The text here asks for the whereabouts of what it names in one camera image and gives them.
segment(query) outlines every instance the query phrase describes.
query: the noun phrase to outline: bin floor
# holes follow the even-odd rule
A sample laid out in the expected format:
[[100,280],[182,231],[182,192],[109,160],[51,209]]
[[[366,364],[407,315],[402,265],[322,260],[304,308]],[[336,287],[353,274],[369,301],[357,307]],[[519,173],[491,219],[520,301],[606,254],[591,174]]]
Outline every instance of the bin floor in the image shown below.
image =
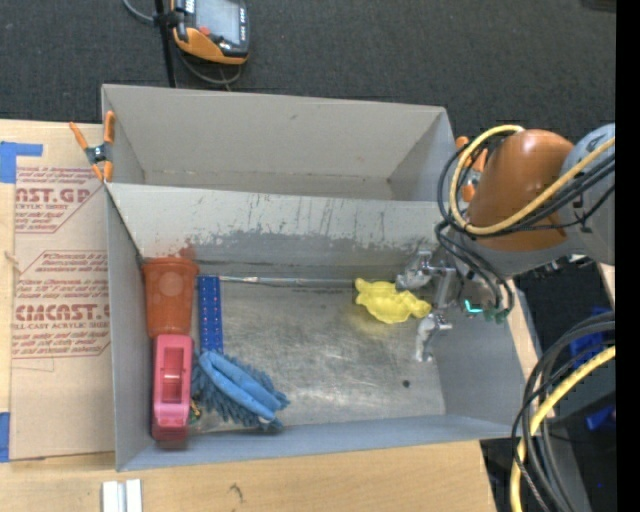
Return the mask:
[[[224,351],[287,395],[286,426],[445,413],[436,362],[415,359],[418,319],[379,322],[352,287],[223,281],[221,293]],[[215,413],[196,425],[238,428]]]

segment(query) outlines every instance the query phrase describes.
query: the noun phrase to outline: blue tape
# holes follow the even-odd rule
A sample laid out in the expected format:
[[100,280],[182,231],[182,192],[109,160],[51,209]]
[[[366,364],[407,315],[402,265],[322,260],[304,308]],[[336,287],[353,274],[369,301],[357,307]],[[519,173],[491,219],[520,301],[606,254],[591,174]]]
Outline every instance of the blue tape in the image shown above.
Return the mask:
[[19,156],[42,156],[42,151],[42,144],[0,142],[0,183],[16,182],[16,167]]
[[9,413],[0,412],[0,462],[9,462]]

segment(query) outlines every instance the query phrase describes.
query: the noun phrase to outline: cable bundle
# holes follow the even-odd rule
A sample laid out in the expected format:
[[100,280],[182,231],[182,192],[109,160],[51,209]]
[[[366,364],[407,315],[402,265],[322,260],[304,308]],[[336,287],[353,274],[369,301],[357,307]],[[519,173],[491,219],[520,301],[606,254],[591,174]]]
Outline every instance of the cable bundle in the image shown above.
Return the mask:
[[[460,197],[461,189],[467,181],[469,172],[472,170],[476,160],[486,155],[488,150],[495,149],[505,137],[522,130],[524,128],[517,125],[503,125],[487,130],[472,142],[464,144],[451,156],[438,180],[438,207],[443,220],[435,228],[436,239],[450,255],[469,268],[467,277],[478,276],[489,287],[494,296],[494,304],[491,310],[485,311],[485,316],[498,322],[504,320],[513,308],[513,291],[504,276],[496,271],[486,259],[474,252],[468,245],[461,243],[464,238],[476,240],[479,238],[499,237],[521,231],[558,230],[578,224],[584,226],[586,221],[606,202],[615,189],[615,184],[612,184],[589,211],[571,222],[540,224],[542,220],[547,219],[553,213],[575,201],[585,191],[615,172],[614,136],[593,149],[538,197],[508,219],[491,226],[480,227],[471,224],[465,219],[466,210],[461,206]],[[447,175],[456,161],[457,164],[450,181],[447,204],[445,203],[445,183]],[[448,231],[453,231],[453,234],[457,235],[457,237],[446,233],[445,230],[447,228],[450,228]],[[507,295],[506,303],[504,303],[501,288]]]
[[[522,511],[520,488],[522,478],[545,512],[582,510],[572,503],[563,485],[550,447],[547,415],[579,382],[615,357],[615,342],[603,341],[602,346],[599,347],[601,350],[581,364],[573,373],[569,374],[577,362],[583,361],[585,356],[592,354],[593,346],[585,348],[559,364],[560,355],[571,343],[598,332],[615,332],[613,312],[591,317],[567,331],[540,357],[527,380],[522,408],[516,416],[511,432],[514,463],[511,470],[510,501],[514,512]],[[522,431],[519,441],[518,429]],[[538,430],[541,435],[534,438]],[[527,454],[529,460],[525,465]]]

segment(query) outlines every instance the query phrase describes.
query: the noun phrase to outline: cardboard sheet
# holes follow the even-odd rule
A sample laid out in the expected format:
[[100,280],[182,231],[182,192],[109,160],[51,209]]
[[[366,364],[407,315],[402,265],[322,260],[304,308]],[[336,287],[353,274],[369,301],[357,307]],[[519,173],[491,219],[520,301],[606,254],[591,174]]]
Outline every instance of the cardboard sheet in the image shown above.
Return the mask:
[[[102,142],[101,125],[80,128]],[[14,185],[9,457],[112,450],[102,184],[66,123],[2,121],[0,139],[43,146]]]

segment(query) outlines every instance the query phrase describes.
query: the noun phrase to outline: black device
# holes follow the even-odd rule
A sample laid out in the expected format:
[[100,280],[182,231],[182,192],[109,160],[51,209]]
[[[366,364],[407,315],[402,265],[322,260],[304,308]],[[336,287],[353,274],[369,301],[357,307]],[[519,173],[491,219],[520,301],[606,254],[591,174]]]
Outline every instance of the black device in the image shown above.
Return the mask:
[[249,16],[242,0],[172,0],[173,37],[183,52],[219,64],[249,57]]

